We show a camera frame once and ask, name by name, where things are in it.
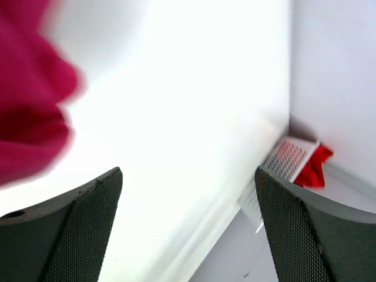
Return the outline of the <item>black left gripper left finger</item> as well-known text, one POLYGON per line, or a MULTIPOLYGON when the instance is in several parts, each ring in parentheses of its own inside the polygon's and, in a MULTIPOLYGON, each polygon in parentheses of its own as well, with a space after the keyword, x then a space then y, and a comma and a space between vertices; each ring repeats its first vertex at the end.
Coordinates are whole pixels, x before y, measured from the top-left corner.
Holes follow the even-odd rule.
POLYGON ((122 191, 116 167, 1 217, 1 281, 98 281, 122 191))

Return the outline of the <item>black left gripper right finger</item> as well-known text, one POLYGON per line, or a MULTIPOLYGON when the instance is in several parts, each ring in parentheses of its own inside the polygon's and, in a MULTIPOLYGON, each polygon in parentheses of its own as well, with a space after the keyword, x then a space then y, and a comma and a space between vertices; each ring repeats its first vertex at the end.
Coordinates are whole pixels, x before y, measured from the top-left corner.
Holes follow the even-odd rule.
POLYGON ((257 200, 279 281, 375 282, 375 214, 297 186, 264 166, 257 200))

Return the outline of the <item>pink t shirt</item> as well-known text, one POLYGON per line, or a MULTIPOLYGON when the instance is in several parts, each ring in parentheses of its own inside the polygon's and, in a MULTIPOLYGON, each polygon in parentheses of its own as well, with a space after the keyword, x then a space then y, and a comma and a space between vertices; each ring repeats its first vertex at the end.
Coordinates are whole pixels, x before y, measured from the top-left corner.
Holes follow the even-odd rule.
POLYGON ((71 136, 59 104, 80 76, 39 33, 50 4, 1 1, 1 184, 46 169, 71 136))

